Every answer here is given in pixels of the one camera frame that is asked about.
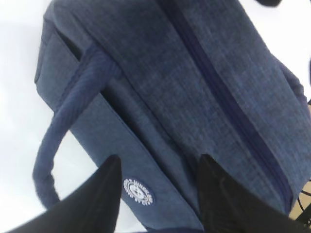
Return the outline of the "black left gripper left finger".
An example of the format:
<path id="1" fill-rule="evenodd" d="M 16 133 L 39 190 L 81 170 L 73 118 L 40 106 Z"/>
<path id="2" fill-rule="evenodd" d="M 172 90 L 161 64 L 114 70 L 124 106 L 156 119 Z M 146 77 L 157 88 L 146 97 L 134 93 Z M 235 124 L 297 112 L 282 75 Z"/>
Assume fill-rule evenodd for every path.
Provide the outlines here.
<path id="1" fill-rule="evenodd" d="M 121 199 L 121 160 L 112 155 L 68 197 L 14 233 L 113 233 Z"/>

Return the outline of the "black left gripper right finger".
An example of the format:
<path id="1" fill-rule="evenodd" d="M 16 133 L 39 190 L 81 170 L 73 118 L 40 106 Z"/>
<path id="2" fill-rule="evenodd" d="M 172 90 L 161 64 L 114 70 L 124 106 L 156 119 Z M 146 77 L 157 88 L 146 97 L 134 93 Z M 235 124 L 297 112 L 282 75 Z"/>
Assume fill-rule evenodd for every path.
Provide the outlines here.
<path id="1" fill-rule="evenodd" d="M 309 231 L 247 191 L 207 154 L 200 158 L 197 178 L 201 221 L 207 233 Z"/>

